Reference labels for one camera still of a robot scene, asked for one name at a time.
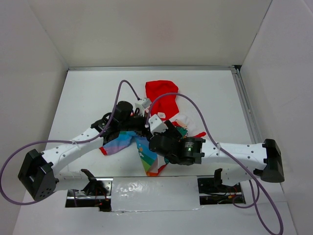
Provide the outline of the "rainbow white red kids jacket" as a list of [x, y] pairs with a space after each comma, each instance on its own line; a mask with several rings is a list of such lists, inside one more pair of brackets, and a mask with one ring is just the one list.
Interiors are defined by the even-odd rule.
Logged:
[[[170, 131], [170, 127], [174, 127], [179, 133], [178, 139], [205, 137], [205, 132], [201, 132], [190, 118], [179, 112], [175, 95], [178, 92], [178, 86], [172, 81], [156, 80], [146, 82], [146, 98], [154, 103], [148, 121], [152, 134], [167, 134]], [[120, 132], [116, 139], [100, 147], [100, 151], [103, 155], [113, 155], [127, 148], [132, 140], [136, 142], [138, 154], [146, 175], [158, 176], [169, 161], [165, 157], [151, 151], [148, 140], [134, 131]]]

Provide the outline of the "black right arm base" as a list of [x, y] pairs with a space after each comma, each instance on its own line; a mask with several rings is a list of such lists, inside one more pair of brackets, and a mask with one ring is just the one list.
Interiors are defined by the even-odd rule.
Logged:
[[198, 191], [200, 205], [245, 204], [240, 183], [234, 186], [224, 186], [215, 180], [214, 176], [198, 176]]

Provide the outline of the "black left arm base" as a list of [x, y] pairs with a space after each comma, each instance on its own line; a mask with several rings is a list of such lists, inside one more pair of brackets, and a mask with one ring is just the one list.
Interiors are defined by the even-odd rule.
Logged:
[[100, 212], [111, 212], [113, 178], [95, 177], [89, 170], [81, 169], [80, 174], [88, 182], [82, 189], [67, 191], [66, 208], [98, 208]]

